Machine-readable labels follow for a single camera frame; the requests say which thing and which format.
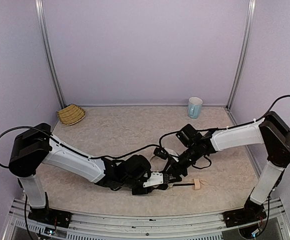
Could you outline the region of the beige folding umbrella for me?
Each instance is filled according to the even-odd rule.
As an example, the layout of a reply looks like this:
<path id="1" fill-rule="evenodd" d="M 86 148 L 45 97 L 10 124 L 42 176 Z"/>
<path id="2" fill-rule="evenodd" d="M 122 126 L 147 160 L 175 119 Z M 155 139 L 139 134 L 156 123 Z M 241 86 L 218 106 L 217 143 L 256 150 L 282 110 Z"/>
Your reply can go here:
<path id="1" fill-rule="evenodd" d="M 149 161 L 151 161 L 152 159 L 158 159 L 159 157 L 156 157 L 154 156 L 153 154 L 151 155 Z M 202 169 L 205 169 L 205 168 L 208 168 L 211 166 L 212 162 L 209 158 L 207 158 L 206 156 L 204 156 L 204 158 L 209 162 L 209 165 L 208 166 L 205 166 L 205 167 L 197 167 L 195 166 L 195 163 L 194 162 L 191 162 L 191 160 L 189 159 L 189 166 L 187 167 L 183 167 L 183 168 L 188 168 L 190 166 L 192 166 L 193 168 L 195 169 L 198 169 L 198 170 L 202 170 Z M 164 174 L 164 168 L 162 170 L 155 170 L 154 172 L 159 172 L 159 173 L 163 173 Z M 199 178 L 195 178 L 192 180 L 192 182 L 187 182 L 187 183 L 181 183 L 181 182 L 176 182 L 176 183 L 172 183 L 172 184 L 169 184 L 169 188 L 172 188 L 172 187 L 185 187 L 185 186 L 193 186 L 194 187 L 194 190 L 199 190 L 201 188 L 201 185 L 205 185 L 207 186 L 209 183 L 206 181 L 206 180 L 202 180 L 202 179 L 199 179 Z"/>

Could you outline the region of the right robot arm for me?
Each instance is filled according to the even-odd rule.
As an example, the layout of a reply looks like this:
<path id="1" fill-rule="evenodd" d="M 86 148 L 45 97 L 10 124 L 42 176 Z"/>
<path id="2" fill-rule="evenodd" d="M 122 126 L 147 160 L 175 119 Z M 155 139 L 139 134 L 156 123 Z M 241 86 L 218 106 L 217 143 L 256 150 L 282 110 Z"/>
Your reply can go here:
<path id="1" fill-rule="evenodd" d="M 187 124 L 176 132 L 176 137 L 187 149 L 175 160 L 171 159 L 169 167 L 163 171 L 176 179 L 185 177 L 188 167 L 201 157 L 230 148 L 264 144 L 268 162 L 246 202 L 252 205 L 260 206 L 265 202 L 290 164 L 290 128 L 274 111 L 248 124 L 211 128 L 205 134 Z"/>

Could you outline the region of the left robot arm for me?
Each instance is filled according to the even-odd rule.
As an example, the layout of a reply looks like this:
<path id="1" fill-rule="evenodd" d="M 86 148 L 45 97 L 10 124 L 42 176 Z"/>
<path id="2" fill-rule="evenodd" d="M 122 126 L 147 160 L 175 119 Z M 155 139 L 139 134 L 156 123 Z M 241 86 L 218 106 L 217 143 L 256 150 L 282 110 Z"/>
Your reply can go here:
<path id="1" fill-rule="evenodd" d="M 154 186 L 181 181 L 176 171 L 152 171 L 149 160 L 136 151 L 126 157 L 88 155 L 61 141 L 51 133 L 50 125 L 41 123 L 26 127 L 16 136 L 8 168 L 19 179 L 32 209 L 48 205 L 47 194 L 36 176 L 41 164 L 61 168 L 112 191 L 130 188 L 134 194 L 146 194 Z"/>

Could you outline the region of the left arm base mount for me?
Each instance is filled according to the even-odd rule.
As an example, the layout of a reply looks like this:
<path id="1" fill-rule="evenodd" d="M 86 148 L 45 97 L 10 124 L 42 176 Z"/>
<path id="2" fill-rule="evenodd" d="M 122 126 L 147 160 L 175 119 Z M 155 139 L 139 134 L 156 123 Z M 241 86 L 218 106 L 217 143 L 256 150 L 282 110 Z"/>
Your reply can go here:
<path id="1" fill-rule="evenodd" d="M 69 228 L 72 213 L 50 208 L 47 192 L 45 192 L 45 201 L 46 204 L 43 208 L 30 207 L 28 218 L 39 223 L 53 225 L 54 227 Z"/>

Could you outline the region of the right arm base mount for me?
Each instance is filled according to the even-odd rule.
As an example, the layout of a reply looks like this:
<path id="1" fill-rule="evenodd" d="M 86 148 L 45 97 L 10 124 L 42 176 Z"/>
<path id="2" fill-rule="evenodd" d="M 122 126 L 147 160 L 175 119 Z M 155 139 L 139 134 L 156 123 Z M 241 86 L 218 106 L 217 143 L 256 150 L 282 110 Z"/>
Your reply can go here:
<path id="1" fill-rule="evenodd" d="M 230 228 L 265 219 L 267 214 L 263 203 L 257 204 L 248 197 L 243 208 L 225 211 L 223 217 L 226 227 Z"/>

